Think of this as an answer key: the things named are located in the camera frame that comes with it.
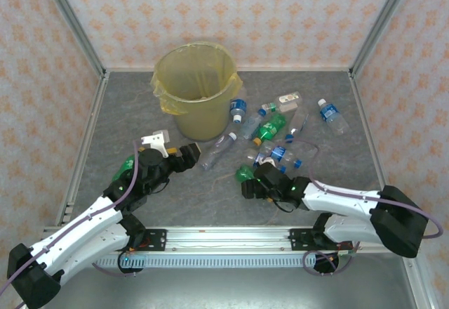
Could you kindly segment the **green bottle orange cap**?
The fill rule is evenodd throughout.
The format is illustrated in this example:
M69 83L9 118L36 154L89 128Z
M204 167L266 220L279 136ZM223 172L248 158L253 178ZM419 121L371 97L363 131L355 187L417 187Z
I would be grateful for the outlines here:
M253 142L259 146L266 140L271 140L286 125L286 117L276 113L265 122L256 133Z
M240 167L236 170L235 178L239 183L254 179L253 167L246 164L240 165Z

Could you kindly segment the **purple label bottle white cap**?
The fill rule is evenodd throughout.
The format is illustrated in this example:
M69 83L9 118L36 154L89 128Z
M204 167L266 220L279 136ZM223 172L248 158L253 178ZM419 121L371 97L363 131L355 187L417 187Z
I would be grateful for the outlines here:
M201 168L205 171L210 170L216 164L218 159L232 147L236 139L237 135L234 132L229 132L228 134L221 136L205 155L201 156Z

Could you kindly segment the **green plastic bottle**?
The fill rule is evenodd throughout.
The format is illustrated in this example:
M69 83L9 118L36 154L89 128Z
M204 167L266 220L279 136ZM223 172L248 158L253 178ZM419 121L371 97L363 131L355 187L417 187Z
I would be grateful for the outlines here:
M137 158L138 157L135 156L135 154L132 154L131 156L127 157L126 160L119 167L119 170L114 174L112 182L119 181L120 183L123 183L125 186L129 186L134 176L134 170L136 167L138 167L138 165L135 164L135 159Z

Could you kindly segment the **crushed clear plastic bottle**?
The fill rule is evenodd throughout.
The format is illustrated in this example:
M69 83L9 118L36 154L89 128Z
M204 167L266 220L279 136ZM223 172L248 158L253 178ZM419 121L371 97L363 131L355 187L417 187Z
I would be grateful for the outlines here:
M255 168L259 165L260 158L261 154L258 150L254 148L248 148L245 151L243 163L249 167Z

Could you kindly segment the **blue label bottle white cap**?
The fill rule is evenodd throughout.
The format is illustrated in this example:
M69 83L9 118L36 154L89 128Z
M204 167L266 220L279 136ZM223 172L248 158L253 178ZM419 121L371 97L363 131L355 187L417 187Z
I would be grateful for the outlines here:
M246 102L247 90L242 88L235 99L231 101L229 113L232 116L232 121L235 124L240 124L243 117L246 114L247 102Z
M334 134L339 136L349 131L347 121L332 103L327 102L325 99L320 99L317 104L320 109L321 118L327 123Z

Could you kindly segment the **mesh waste bin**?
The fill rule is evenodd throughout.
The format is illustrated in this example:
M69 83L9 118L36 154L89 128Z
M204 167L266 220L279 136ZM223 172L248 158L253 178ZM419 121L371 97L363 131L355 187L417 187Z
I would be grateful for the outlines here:
M219 104L189 114L173 115L173 118L183 136L192 140L212 140L227 128L232 100L227 105Z

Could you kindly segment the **yellow plastic bin liner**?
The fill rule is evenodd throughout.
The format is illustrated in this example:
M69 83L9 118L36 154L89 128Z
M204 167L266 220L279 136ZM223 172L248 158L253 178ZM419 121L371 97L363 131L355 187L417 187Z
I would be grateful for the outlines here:
M198 41L162 57L154 67L150 85L163 112L184 115L227 105L242 89L243 82L224 46Z

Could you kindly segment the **grey metal base panel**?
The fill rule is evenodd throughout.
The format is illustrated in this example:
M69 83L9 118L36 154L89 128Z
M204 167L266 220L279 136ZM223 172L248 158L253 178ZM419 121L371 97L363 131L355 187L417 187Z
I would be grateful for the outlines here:
M355 264L336 277L301 268L158 269L136 278L85 270L45 309L417 309L399 272Z

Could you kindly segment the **aluminium side rail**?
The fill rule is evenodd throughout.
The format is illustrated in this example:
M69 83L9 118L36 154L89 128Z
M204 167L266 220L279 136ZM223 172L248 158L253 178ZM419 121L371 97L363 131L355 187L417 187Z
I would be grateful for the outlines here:
M366 113L366 110L364 108L363 105L363 101L362 101L362 97L361 97L361 92L358 89L357 83L356 83L356 77L353 74L353 72L351 70L348 71L348 77L351 83L351 87L352 87L352 91L354 93L354 97L356 100L356 104L358 107L358 112L360 114L361 117L361 122L363 125L363 129L365 131L366 134L366 138L368 140L368 145L370 148L370 153L371 156L373 158L374 161L374 165L375 165L375 170L376 170L376 174L377 174L377 178L379 180L379 183L382 187L384 187L387 183L388 183L388 179L385 177L384 174L384 169L382 166L382 160L379 156L379 153L377 151L377 147L375 144L375 139L373 137L373 133L371 131L371 127L368 123L368 115Z
M91 102L91 108L88 112L88 120L83 131L83 138L79 147L78 156L76 158L76 161L74 162L69 185L67 187L65 196L62 198L60 208L58 209L58 213L55 219L56 227L60 227L62 225L67 207L73 205L74 201L76 200L81 177L83 174L83 169L88 156L89 148L91 146L95 125L98 120L98 115L100 113L100 108L107 88L109 75L110 72L106 70L105 73L101 74L99 78L98 86Z

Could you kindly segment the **thin aluminium wall strip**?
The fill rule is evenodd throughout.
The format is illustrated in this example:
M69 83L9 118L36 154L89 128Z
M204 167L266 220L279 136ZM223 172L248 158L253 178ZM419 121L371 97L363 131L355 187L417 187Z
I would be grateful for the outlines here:
M349 67L237 67L237 72L345 72ZM153 72L153 67L108 67L105 72Z

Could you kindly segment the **aluminium corner post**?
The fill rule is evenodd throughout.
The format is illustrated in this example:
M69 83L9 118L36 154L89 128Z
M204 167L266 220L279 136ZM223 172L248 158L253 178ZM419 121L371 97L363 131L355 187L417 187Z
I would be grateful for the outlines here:
M75 10L73 9L69 0L54 0L54 1L59 11L61 12L62 16L64 17L66 23L68 24L69 28L71 29L74 37L78 41L82 51L87 57L88 62L90 63L90 65L92 66L92 68L95 70L95 72L99 77L104 77L106 73L106 68L102 64L98 54L96 53L90 39L88 38L88 35L86 34L85 29L80 23L75 13Z
M358 52L353 65L349 68L349 76L354 79L356 75L362 70L366 60L373 52L379 38L381 37L384 29L391 20L394 11L401 0L386 0L374 25L370 29L366 40Z

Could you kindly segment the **aluminium frame bar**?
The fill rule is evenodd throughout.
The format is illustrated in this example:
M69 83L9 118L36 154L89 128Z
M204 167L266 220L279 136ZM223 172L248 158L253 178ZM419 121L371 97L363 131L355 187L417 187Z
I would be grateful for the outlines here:
M439 309L424 254L403 258L403 264L417 309Z

